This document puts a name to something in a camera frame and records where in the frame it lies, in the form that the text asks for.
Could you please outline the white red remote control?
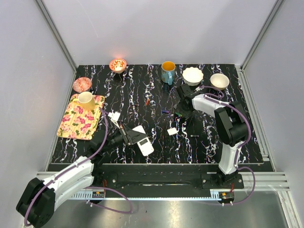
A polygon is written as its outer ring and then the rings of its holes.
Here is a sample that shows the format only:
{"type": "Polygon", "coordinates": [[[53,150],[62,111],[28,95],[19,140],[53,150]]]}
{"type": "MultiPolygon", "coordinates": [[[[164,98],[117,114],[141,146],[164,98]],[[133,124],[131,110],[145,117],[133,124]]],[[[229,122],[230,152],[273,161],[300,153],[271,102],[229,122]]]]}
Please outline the white red remote control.
{"type": "Polygon", "coordinates": [[[137,142],[137,145],[138,145],[140,151],[142,152],[142,155],[148,156],[152,152],[154,152],[154,148],[153,148],[144,128],[141,125],[139,125],[139,126],[133,128],[133,130],[145,135],[145,137],[143,139],[141,139],[140,141],[137,142]]]}

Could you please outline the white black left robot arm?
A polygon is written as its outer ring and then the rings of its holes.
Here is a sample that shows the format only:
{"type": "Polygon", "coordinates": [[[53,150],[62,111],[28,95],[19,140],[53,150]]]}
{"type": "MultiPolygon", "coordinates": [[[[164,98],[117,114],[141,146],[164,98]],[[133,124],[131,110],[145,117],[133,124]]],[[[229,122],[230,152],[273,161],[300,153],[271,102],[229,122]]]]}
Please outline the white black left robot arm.
{"type": "Polygon", "coordinates": [[[33,178],[29,181],[16,206],[17,212],[24,217],[26,227],[44,226],[58,207],[74,194],[90,186],[101,186],[103,177],[97,170],[103,162],[105,150],[124,143],[138,145],[144,156],[154,151],[141,125],[129,128],[122,124],[115,136],[107,136],[108,129],[105,129],[101,136],[94,136],[88,155],[80,156],[63,170],[43,180],[33,178]]]}

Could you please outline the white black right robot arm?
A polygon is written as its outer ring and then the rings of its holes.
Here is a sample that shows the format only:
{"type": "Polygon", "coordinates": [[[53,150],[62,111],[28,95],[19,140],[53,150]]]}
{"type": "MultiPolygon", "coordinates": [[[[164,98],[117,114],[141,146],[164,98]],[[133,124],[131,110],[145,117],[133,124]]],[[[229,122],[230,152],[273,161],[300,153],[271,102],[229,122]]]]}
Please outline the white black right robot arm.
{"type": "Polygon", "coordinates": [[[211,86],[192,90],[189,85],[182,84],[177,92],[180,97],[174,106],[177,115],[188,119],[194,111],[201,111],[215,118],[222,154],[218,171],[211,179],[221,188],[232,186],[238,179],[240,151],[251,139],[250,124],[242,104],[222,101],[223,92],[211,86]]]}

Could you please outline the white battery cover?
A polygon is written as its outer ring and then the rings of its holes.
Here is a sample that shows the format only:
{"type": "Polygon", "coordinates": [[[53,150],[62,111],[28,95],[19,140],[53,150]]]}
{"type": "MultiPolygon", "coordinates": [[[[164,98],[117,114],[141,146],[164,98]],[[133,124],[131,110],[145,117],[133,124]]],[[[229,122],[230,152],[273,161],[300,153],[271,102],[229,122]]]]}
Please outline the white battery cover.
{"type": "Polygon", "coordinates": [[[176,128],[170,128],[167,130],[169,135],[175,135],[178,133],[178,130],[176,128]]]}

